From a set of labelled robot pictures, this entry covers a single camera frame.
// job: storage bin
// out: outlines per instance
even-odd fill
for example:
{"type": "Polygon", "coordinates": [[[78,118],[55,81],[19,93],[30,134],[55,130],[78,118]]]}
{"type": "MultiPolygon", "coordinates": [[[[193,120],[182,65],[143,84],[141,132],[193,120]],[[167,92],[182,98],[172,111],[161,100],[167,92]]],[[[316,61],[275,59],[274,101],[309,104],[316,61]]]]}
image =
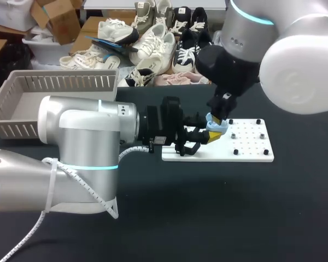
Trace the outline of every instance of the storage bin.
{"type": "Polygon", "coordinates": [[[0,88],[0,137],[36,139],[38,111],[46,96],[114,101],[117,70],[19,70],[0,88]]]}
{"type": "Polygon", "coordinates": [[[36,25],[30,14],[33,0],[0,0],[0,25],[27,31],[36,25]]]}
{"type": "Polygon", "coordinates": [[[22,38],[22,42],[27,44],[35,55],[36,60],[39,64],[60,64],[60,58],[62,56],[69,56],[73,43],[60,45],[57,42],[45,43],[31,41],[31,37],[27,36],[22,38]]]}

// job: white tray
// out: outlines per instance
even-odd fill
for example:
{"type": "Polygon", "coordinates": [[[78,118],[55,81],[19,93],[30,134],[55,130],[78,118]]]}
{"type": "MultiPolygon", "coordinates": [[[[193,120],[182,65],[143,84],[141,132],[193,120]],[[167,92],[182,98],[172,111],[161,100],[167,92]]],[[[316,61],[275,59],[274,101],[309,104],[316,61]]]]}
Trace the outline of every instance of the white tray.
{"type": "MultiPolygon", "coordinates": [[[[186,161],[186,162],[272,162],[274,160],[270,138],[264,120],[256,124],[257,119],[233,119],[233,124],[225,135],[219,140],[208,145],[201,145],[194,156],[183,157],[176,153],[175,145],[164,146],[162,159],[164,161],[186,161]]],[[[187,142],[187,147],[193,147],[195,143],[187,142]]]]}

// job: logo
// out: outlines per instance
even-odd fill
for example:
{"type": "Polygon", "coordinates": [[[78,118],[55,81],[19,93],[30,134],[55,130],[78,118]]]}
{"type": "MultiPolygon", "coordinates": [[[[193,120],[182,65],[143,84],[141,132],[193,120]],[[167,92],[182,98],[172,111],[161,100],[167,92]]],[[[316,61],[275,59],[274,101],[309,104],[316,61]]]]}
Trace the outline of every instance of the logo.
{"type": "Polygon", "coordinates": [[[186,14],[186,8],[179,8],[179,14],[186,14]]]}

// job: robotic arm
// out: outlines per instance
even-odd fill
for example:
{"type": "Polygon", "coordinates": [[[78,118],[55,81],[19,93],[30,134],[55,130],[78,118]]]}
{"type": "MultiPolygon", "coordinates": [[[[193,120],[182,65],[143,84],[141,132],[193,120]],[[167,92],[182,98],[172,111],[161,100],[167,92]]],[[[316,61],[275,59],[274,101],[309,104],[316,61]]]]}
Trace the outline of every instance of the robotic arm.
{"type": "Polygon", "coordinates": [[[197,70],[217,85],[208,102],[215,122],[258,76],[281,109],[328,111],[328,0],[231,0],[221,43],[197,59],[197,70]]]}

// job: cable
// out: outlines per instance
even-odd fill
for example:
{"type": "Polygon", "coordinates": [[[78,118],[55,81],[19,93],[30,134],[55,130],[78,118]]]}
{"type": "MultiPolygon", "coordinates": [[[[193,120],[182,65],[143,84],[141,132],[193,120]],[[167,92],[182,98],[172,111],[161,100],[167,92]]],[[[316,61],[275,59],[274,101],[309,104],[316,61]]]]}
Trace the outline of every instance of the cable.
{"type": "MultiPolygon", "coordinates": [[[[130,147],[127,150],[124,150],[120,155],[119,155],[119,161],[127,154],[131,152],[149,152],[147,147],[144,146],[134,146],[130,147]]],[[[44,163],[49,163],[52,165],[54,160],[52,158],[46,157],[42,160],[44,163]]],[[[77,175],[77,171],[71,168],[66,167],[64,164],[61,162],[57,162],[57,167],[62,169],[65,173],[67,173],[71,178],[76,180],[79,184],[82,185],[91,195],[92,197],[99,202],[105,209],[106,211],[114,218],[117,219],[119,217],[118,214],[118,209],[115,212],[113,209],[111,209],[109,206],[107,206],[107,202],[104,201],[80,176],[77,175]]],[[[7,253],[6,256],[4,256],[0,262],[6,262],[10,257],[13,256],[14,253],[18,251],[31,237],[32,235],[38,230],[39,226],[42,224],[44,218],[45,218],[46,212],[42,211],[40,214],[40,217],[34,227],[31,229],[31,231],[9,252],[7,253]]]]}
{"type": "Polygon", "coordinates": [[[38,230],[39,226],[42,224],[44,217],[45,211],[42,211],[38,221],[36,222],[32,230],[21,240],[21,242],[19,242],[9,253],[7,253],[7,255],[4,256],[0,260],[0,262],[6,262],[10,257],[12,257],[14,253],[17,252],[18,249],[20,249],[32,237],[32,235],[38,230]]]}

